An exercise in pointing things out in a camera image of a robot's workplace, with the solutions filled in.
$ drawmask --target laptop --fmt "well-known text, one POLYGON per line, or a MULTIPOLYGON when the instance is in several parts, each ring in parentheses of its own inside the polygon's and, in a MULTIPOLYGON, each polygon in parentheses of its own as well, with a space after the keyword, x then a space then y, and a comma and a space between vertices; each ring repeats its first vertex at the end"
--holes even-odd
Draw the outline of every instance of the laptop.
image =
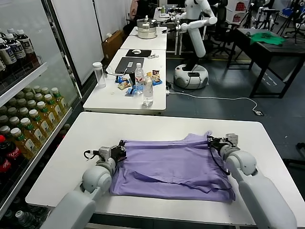
POLYGON ((122 57, 120 63, 118 64, 117 68, 115 69, 116 74, 130 74, 135 71, 137 68, 137 63, 141 63, 143 67, 144 58, 138 57, 122 57))

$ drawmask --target wire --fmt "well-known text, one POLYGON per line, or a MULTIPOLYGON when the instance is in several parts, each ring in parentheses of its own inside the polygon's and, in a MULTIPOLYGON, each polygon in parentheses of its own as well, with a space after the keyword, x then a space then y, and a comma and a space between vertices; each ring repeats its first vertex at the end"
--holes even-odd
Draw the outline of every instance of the wire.
POLYGON ((255 104, 255 106, 252 108, 252 111, 255 112, 255 113, 260 113, 260 111, 255 110, 255 108, 257 107, 256 101, 254 101, 250 98, 245 98, 245 97, 241 97, 241 98, 218 98, 218 97, 209 97, 209 96, 200 97, 200 96, 194 96, 194 95, 191 95, 191 94, 186 94, 186 93, 181 93, 181 92, 170 92, 170 94, 183 94, 183 95, 188 95, 190 97, 197 98, 197 99, 223 99, 223 100, 247 99, 247 100, 250 100, 251 102, 253 102, 255 104))

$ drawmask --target purple cloth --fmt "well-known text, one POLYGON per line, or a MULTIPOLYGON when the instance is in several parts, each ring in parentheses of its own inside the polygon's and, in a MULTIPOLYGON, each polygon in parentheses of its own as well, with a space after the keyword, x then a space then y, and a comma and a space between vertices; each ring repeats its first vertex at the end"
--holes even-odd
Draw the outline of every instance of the purple cloth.
MULTIPOLYGON (((115 195, 230 202, 235 194, 227 175, 215 164, 206 136, 180 141, 126 141, 127 159, 112 178, 115 195)), ((216 151, 213 155, 223 167, 216 151)))

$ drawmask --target desk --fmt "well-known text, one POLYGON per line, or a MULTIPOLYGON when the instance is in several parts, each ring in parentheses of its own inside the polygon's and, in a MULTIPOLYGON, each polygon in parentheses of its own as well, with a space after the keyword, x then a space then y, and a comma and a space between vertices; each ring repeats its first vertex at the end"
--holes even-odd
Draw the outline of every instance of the desk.
MULTIPOLYGON (((263 125, 258 122, 83 112, 56 149, 26 202, 49 208, 57 206, 64 195, 78 185, 83 172, 95 165, 97 159, 87 161, 84 158, 85 150, 112 146, 121 139, 180 140, 188 133, 202 135, 207 130, 212 130, 215 137, 238 134, 238 146, 255 156, 261 172, 274 182, 292 209, 297 225, 305 228, 305 203, 263 125), (141 131, 135 131, 135 123, 141 124, 141 131)), ((229 181, 236 193, 236 201, 231 204, 107 194, 97 203, 96 213, 230 226, 255 225, 239 194, 237 182, 231 176, 229 181)))
POLYGON ((157 37, 153 39, 142 39, 138 37, 137 27, 134 27, 130 35, 125 40, 121 49, 154 49, 166 50, 167 34, 161 33, 167 27, 157 27, 157 37))
MULTIPOLYGON (((117 51, 111 61, 107 71, 114 73, 117 65, 122 57, 126 56, 127 49, 117 51)), ((156 54, 159 58, 147 59, 143 63, 144 74, 152 70, 160 70, 160 78, 162 84, 153 87, 153 104, 146 107, 143 105, 143 95, 134 95, 128 97, 126 90, 120 90, 118 84, 114 83, 115 76, 108 75, 106 78, 106 87, 99 88, 97 85, 90 94, 89 98, 83 105, 85 111, 121 113, 121 114, 157 114, 166 109, 166 53, 165 50, 152 50, 152 54, 156 54)))
POLYGON ((237 29, 232 34, 234 38, 234 44, 232 47, 232 51, 228 60, 227 68, 229 68, 231 64, 231 60, 234 54, 235 47, 238 46, 245 54, 247 54, 251 58, 251 63, 249 65, 249 70, 252 68, 253 63, 256 63, 262 70, 253 86, 252 92, 250 93, 250 98, 254 95, 278 95, 279 98, 283 98, 285 93, 287 92, 289 86, 292 81, 300 71, 303 63, 305 61, 305 47, 296 45, 294 42, 289 40, 283 42, 282 46, 272 45, 266 43, 255 42, 250 45, 250 37, 246 35, 249 32, 251 35, 258 32, 266 32, 266 30, 256 30, 256 29, 237 29), (286 76, 279 76, 279 72, 276 68, 272 68, 270 63, 278 62, 283 60, 284 58, 287 61, 292 58, 296 60, 296 65, 291 69, 291 75, 289 79, 287 79, 283 90, 280 93, 257 93, 256 90, 264 76, 266 70, 270 70, 274 75, 276 75, 282 81, 286 78, 286 76))

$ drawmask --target white table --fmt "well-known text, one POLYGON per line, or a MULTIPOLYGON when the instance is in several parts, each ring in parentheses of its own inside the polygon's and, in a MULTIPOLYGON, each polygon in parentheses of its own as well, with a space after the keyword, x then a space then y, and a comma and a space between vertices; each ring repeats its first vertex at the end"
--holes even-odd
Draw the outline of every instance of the white table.
MULTIPOLYGON (((121 139, 180 140, 188 133, 202 135, 207 130, 213 130, 216 137, 238 134, 238 146, 255 156, 261 172, 274 182, 292 209, 298 227, 305 228, 305 203, 263 125, 258 122, 83 112, 46 165, 26 201, 42 207, 57 206, 64 195, 78 185, 83 172, 95 165, 96 160, 84 158, 85 150, 112 146, 121 139), (135 123, 141 124, 141 131, 135 130, 135 123)), ((237 182, 231 176, 229 181, 236 193, 236 201, 231 204, 108 194, 97 203, 96 213, 231 226, 254 225, 239 194, 237 182)))
MULTIPOLYGON (((126 56, 128 50, 120 49, 117 51, 111 61, 107 71, 114 73, 122 57, 126 56)), ((114 83, 115 76, 108 75, 106 78, 106 87, 96 86, 89 98, 83 105, 85 111, 121 113, 121 114, 157 114, 166 109, 166 53, 165 50, 152 50, 159 58, 145 58, 143 63, 144 74, 152 70, 160 70, 162 84, 153 87, 153 104, 152 106, 143 105, 143 95, 126 96, 127 89, 120 90, 118 83, 114 83)))
POLYGON ((157 27, 157 37, 153 39, 142 39, 138 37, 138 27, 134 27, 130 35, 125 40, 121 49, 150 49, 166 50, 167 34, 161 33, 167 27, 157 27))

